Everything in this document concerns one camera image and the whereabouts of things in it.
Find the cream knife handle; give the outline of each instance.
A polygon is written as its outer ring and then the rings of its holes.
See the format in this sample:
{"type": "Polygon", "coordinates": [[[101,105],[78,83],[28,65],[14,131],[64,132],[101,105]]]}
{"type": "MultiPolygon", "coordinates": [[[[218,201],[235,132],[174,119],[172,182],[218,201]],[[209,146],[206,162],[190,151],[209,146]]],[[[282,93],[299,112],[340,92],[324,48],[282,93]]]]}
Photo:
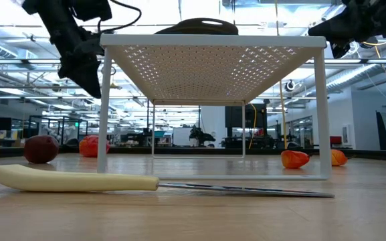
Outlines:
{"type": "Polygon", "coordinates": [[[155,191],[158,177],[43,171],[22,165],[0,165],[0,184],[24,191],[155,191]]]}

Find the perforated shelf top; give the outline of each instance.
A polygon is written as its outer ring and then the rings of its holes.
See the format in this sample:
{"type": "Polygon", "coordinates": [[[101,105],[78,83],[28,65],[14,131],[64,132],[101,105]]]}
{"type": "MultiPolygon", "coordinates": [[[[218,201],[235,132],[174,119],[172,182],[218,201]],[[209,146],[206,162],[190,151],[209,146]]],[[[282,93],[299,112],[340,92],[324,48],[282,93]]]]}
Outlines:
{"type": "Polygon", "coordinates": [[[248,103],[326,47],[323,37],[102,35],[155,104],[248,103]]]}

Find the white metal shelf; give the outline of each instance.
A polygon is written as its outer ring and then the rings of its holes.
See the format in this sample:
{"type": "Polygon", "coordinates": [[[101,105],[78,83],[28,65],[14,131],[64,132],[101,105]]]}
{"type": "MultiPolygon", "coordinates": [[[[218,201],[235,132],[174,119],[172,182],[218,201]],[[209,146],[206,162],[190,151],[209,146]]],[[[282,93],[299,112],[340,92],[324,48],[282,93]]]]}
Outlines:
{"type": "MultiPolygon", "coordinates": [[[[326,41],[323,37],[102,35],[100,44],[105,49],[102,110],[108,108],[110,63],[114,60],[153,102],[154,108],[158,104],[242,105],[243,120],[245,104],[314,58],[321,174],[318,177],[303,178],[329,177],[328,103],[323,58],[326,41]]],[[[100,114],[98,171],[104,172],[108,113],[101,111],[100,114]]],[[[246,153],[244,121],[242,157],[246,153]]],[[[252,178],[266,179],[266,176],[252,178]]]]}

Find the wooden surface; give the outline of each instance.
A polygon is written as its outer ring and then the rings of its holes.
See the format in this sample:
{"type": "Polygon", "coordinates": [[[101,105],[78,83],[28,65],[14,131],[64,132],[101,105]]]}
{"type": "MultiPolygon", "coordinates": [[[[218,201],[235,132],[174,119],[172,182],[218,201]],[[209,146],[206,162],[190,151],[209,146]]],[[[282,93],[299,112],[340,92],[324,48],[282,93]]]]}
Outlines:
{"type": "MultiPolygon", "coordinates": [[[[154,160],[109,155],[111,173],[309,173],[283,170],[279,157],[243,161],[154,160]]],[[[27,164],[23,157],[0,165],[27,164]]],[[[95,159],[59,155],[58,171],[96,170],[95,159]]],[[[329,181],[194,181],[310,189],[334,199],[259,197],[160,188],[156,192],[27,193],[0,185],[0,240],[386,240],[386,161],[351,159],[329,181]]]]}

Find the ceiling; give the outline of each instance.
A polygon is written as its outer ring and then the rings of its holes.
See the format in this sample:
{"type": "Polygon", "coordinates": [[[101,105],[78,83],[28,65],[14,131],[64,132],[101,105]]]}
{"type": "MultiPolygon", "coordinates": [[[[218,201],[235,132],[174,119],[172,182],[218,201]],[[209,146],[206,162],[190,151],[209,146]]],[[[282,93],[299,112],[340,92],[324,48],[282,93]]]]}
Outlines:
{"type": "MultiPolygon", "coordinates": [[[[43,27],[43,23],[38,15],[28,15],[21,7],[21,0],[0,0],[0,47],[15,54],[18,58],[27,55],[37,59],[56,59],[60,55],[57,49],[49,42],[49,33],[43,27]]],[[[276,10],[275,5],[262,4],[259,0],[238,0],[235,10],[230,5],[230,1],[225,0],[125,0],[126,4],[134,5],[142,10],[142,17],[132,27],[127,27],[116,33],[122,34],[153,34],[161,29],[175,25],[176,23],[194,17],[211,17],[216,19],[235,22],[240,35],[276,35],[276,10]]],[[[322,17],[330,18],[343,10],[342,5],[332,5],[338,1],[331,0],[281,0],[278,5],[278,21],[280,35],[306,35],[308,28],[316,22],[321,21],[322,17]]],[[[102,22],[102,29],[126,24],[137,16],[137,12],[110,4],[113,18],[102,22]]],[[[88,22],[78,21],[89,31],[96,31],[98,19],[88,22]]],[[[380,44],[386,43],[386,39],[380,39],[380,44]]],[[[385,53],[386,44],[379,46],[382,54],[385,53]]],[[[374,49],[363,49],[353,46],[351,54],[344,58],[375,58],[374,49]]],[[[330,51],[326,58],[332,58],[330,51]]],[[[33,70],[28,66],[0,64],[0,96],[42,96],[49,97],[33,100],[32,103],[41,106],[44,110],[52,111],[99,111],[99,100],[79,99],[75,96],[88,97],[88,94],[81,89],[15,89],[15,86],[52,86],[58,84],[62,88],[65,86],[75,87],[76,85],[69,80],[61,80],[58,75],[58,64],[40,64],[33,70]],[[64,99],[53,99],[53,97],[65,97],[64,99]]],[[[327,78],[345,71],[346,67],[329,66],[326,69],[327,78]]],[[[147,102],[143,94],[129,79],[129,77],[115,66],[116,73],[112,76],[113,87],[110,91],[111,96],[118,96],[119,99],[111,99],[112,109],[111,121],[119,123],[124,120],[125,125],[132,127],[144,127],[144,118],[147,116],[147,102]]],[[[386,74],[372,76],[378,81],[385,78],[386,74]]],[[[314,86],[314,70],[312,68],[299,68],[284,78],[284,82],[289,80],[297,83],[296,94],[307,93],[314,86]]],[[[354,87],[366,85],[368,82],[356,83],[354,87]]],[[[386,85],[380,86],[386,91],[386,85]]],[[[275,86],[266,90],[261,96],[278,96],[279,87],[275,86]]],[[[274,106],[278,106],[278,101],[273,101],[274,106]]],[[[301,108],[304,100],[296,102],[296,106],[301,108]]],[[[178,126],[183,123],[194,124],[198,117],[197,107],[178,108],[167,107],[166,114],[158,116],[158,122],[167,126],[178,126]]],[[[97,120],[96,113],[84,118],[97,120]]]]}

